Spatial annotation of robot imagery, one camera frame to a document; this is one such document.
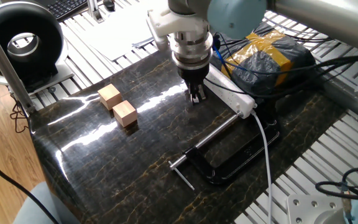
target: wooden cube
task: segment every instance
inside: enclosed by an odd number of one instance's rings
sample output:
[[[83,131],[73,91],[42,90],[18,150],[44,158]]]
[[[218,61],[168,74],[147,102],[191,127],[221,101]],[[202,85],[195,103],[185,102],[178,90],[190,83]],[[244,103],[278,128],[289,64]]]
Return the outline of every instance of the wooden cube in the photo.
[[[100,102],[108,109],[112,110],[114,106],[122,102],[121,93],[112,84],[98,91]]]
[[[123,126],[126,127],[129,124],[137,121],[136,109],[126,100],[117,106],[112,108],[114,117]]]

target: metal rod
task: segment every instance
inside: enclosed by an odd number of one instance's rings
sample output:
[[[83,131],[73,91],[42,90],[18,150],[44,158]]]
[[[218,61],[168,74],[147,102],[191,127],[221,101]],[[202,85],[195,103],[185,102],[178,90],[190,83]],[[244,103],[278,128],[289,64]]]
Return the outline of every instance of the metal rod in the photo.
[[[35,106],[30,99],[28,92],[25,90],[24,85],[20,78],[17,76],[12,64],[7,58],[5,52],[0,46],[0,71],[8,82],[15,98],[22,104],[24,110],[28,113],[35,111]]]
[[[229,118],[227,121],[225,121],[223,124],[221,124],[218,128],[216,128],[213,132],[211,132],[209,135],[207,135],[205,138],[203,138],[199,143],[197,143],[195,145],[195,147],[197,149],[201,148],[202,146],[204,146],[207,142],[209,142],[210,140],[212,140],[212,138],[214,138],[216,135],[218,135],[221,131],[223,131],[225,128],[227,128],[228,126],[230,126],[233,122],[235,122],[237,120],[237,118],[239,117],[239,114],[235,114],[233,116],[231,116],[231,118]],[[175,170],[180,164],[182,164],[183,162],[185,162],[187,160],[186,156],[183,155],[181,156],[178,160],[176,160],[171,166],[171,170]]]
[[[269,0],[270,10],[358,48],[358,0]]]
[[[99,12],[99,5],[97,0],[87,0],[88,2],[88,12],[91,17],[98,23],[103,21],[103,18]]]
[[[179,170],[177,168],[174,168],[174,171],[177,172],[177,174],[179,175],[179,177],[192,189],[195,190],[194,187],[192,186],[192,184],[186,179],[186,177],[179,172]]]

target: yellow tape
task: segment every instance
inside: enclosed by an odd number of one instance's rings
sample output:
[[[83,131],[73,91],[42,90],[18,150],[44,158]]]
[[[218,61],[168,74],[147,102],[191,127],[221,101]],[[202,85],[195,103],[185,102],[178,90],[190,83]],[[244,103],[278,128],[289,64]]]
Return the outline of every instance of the yellow tape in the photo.
[[[281,71],[289,70],[292,68],[292,62],[272,45],[274,42],[280,40],[283,37],[285,37],[285,35],[277,30],[273,30],[263,37],[259,37],[255,33],[251,33],[247,36],[247,39],[250,40],[251,43],[234,53],[232,57],[227,58],[226,61],[233,64],[237,64],[237,62],[241,63],[245,59],[251,57],[254,53],[258,51],[264,51],[266,54],[270,55],[270,57],[280,66]],[[232,65],[227,65],[227,67],[230,72],[232,72],[235,68]],[[226,76],[229,76],[223,65],[221,71]],[[283,83],[286,77],[286,73],[279,75],[276,85]]]

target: white plastic bracket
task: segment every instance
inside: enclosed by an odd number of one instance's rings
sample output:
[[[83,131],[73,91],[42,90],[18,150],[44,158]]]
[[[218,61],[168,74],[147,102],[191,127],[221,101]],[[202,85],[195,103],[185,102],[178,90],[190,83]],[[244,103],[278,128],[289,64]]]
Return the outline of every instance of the white plastic bracket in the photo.
[[[204,32],[206,20],[196,15],[182,16],[168,7],[168,1],[148,10],[147,24],[159,50],[168,49],[167,35],[174,32]]]

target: marble surface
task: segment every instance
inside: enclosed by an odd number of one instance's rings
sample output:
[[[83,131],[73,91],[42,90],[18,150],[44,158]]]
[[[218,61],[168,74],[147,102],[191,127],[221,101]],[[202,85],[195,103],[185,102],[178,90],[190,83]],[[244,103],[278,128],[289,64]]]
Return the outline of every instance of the marble surface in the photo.
[[[97,91],[110,83],[137,108],[136,125],[122,128],[99,102]],[[169,54],[157,52],[32,114],[31,136],[52,192],[82,223],[232,223],[267,188],[263,156],[222,186],[183,164],[194,192],[168,165],[234,114],[207,94],[191,105]],[[282,129],[270,148],[273,179],[344,112],[312,91],[268,105]],[[258,132],[252,118],[238,121],[208,145],[207,160],[219,165]]]

